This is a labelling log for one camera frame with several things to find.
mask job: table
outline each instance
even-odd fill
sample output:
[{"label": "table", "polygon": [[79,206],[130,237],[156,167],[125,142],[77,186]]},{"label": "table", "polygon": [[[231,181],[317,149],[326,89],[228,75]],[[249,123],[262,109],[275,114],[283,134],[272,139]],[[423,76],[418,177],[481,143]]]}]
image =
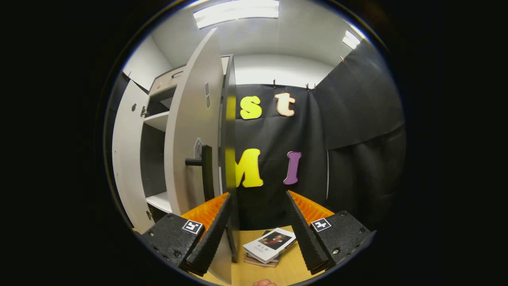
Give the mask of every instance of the table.
[{"label": "table", "polygon": [[[293,231],[290,225],[283,226],[281,229],[290,232]],[[310,271],[308,271],[305,266],[298,241],[282,254],[275,268],[245,263],[243,258],[246,254],[242,245],[261,237],[264,231],[265,230],[239,232],[240,249],[238,251],[238,263],[231,263],[231,280],[233,286],[252,286],[254,282],[263,279],[269,279],[278,286],[284,286],[307,280],[324,272],[321,271],[315,275],[310,274]],[[200,278],[215,284],[228,285],[217,279],[210,272],[207,272]]]}]

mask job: ceiling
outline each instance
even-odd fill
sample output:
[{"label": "ceiling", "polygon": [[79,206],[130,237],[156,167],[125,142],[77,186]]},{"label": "ceiling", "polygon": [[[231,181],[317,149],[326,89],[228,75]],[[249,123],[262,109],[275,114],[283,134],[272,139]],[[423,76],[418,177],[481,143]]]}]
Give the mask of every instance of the ceiling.
[{"label": "ceiling", "polygon": [[198,29],[193,13],[225,2],[187,7],[166,20],[152,37],[173,67],[185,65],[200,41],[217,27],[221,54],[284,54],[336,66],[351,49],[345,31],[358,34],[337,14],[307,0],[279,0],[278,19],[239,19]]}]

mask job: cabinet shelf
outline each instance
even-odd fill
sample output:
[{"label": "cabinet shelf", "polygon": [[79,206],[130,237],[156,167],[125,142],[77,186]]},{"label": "cabinet shelf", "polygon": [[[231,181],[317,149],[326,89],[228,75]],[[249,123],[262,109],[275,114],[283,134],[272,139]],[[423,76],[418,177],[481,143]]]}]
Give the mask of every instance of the cabinet shelf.
[{"label": "cabinet shelf", "polygon": [[166,132],[166,124],[168,123],[169,111],[162,112],[159,114],[155,114],[149,117],[146,117],[144,123],[150,125],[151,127],[157,128],[162,132]]},{"label": "cabinet shelf", "polygon": [[146,202],[152,206],[164,211],[166,213],[171,212],[171,206],[169,204],[168,192],[163,192],[146,198]]}]

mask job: stack of books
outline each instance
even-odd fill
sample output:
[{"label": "stack of books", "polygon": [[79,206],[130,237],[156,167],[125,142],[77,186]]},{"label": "stack of books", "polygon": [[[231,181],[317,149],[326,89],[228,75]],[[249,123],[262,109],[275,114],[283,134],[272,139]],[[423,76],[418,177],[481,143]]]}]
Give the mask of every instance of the stack of books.
[{"label": "stack of books", "polygon": [[265,231],[263,236],[243,245],[246,263],[275,267],[281,254],[296,241],[295,234],[276,228]]}]

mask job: white wall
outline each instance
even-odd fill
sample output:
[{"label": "white wall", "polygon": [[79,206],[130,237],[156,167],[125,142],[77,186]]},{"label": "white wall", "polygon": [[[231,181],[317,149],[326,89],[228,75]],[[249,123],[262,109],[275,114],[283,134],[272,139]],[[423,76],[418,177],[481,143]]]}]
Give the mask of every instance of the white wall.
[{"label": "white wall", "polygon": [[127,61],[123,72],[137,84],[150,90],[153,80],[171,69],[168,60],[150,35]]},{"label": "white wall", "polygon": [[310,88],[318,84],[332,66],[313,60],[278,54],[250,54],[234,57],[236,84],[261,83]]}]

